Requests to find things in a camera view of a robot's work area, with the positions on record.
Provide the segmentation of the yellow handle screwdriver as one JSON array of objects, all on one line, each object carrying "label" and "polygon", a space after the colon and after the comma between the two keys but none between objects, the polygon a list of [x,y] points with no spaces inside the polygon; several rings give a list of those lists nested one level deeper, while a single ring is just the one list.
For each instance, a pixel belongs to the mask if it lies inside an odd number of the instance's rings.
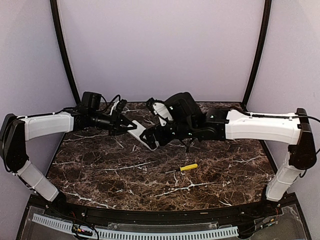
[{"label": "yellow handle screwdriver", "polygon": [[179,167],[175,170],[167,171],[167,172],[165,172],[165,174],[188,171],[188,170],[196,169],[197,167],[198,167],[198,164],[194,163],[194,164]]}]

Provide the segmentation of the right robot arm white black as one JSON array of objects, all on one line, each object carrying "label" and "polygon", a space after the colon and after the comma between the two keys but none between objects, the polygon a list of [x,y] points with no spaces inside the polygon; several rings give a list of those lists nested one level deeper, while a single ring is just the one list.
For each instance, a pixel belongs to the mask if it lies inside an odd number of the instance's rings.
[{"label": "right robot arm white black", "polygon": [[255,213],[266,217],[298,176],[317,162],[317,151],[309,120],[303,108],[296,112],[269,114],[235,108],[210,108],[203,112],[189,92],[177,93],[165,101],[146,102],[159,123],[138,134],[151,150],[172,140],[225,141],[253,139],[286,143],[288,151],[275,177],[268,183],[265,198]]}]

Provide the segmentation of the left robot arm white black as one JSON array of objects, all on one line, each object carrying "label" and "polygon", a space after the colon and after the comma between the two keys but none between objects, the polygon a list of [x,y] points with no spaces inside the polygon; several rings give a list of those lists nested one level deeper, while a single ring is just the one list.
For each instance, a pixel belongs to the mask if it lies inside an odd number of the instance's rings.
[{"label": "left robot arm white black", "polygon": [[106,115],[97,110],[75,107],[32,116],[10,113],[1,127],[0,156],[6,170],[51,203],[51,210],[60,218],[67,218],[71,213],[70,206],[65,203],[66,196],[32,163],[27,151],[28,143],[89,128],[105,130],[110,136],[116,136],[136,130],[137,125],[120,111]]}]

